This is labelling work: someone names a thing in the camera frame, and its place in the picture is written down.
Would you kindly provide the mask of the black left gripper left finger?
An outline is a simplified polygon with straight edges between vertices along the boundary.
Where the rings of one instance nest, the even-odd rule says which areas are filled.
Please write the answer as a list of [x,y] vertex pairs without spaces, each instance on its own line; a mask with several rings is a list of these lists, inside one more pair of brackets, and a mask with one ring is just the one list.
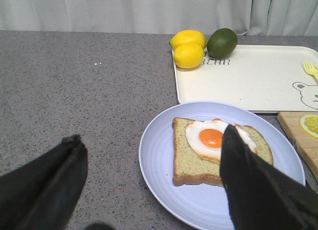
[[64,230],[87,178],[79,135],[0,178],[2,230]]

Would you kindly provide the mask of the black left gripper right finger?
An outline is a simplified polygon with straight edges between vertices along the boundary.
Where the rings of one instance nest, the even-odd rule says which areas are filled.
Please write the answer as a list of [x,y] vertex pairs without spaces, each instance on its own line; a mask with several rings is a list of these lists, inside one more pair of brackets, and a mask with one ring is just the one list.
[[220,176],[237,230],[316,230],[317,193],[255,153],[236,127],[224,132]]

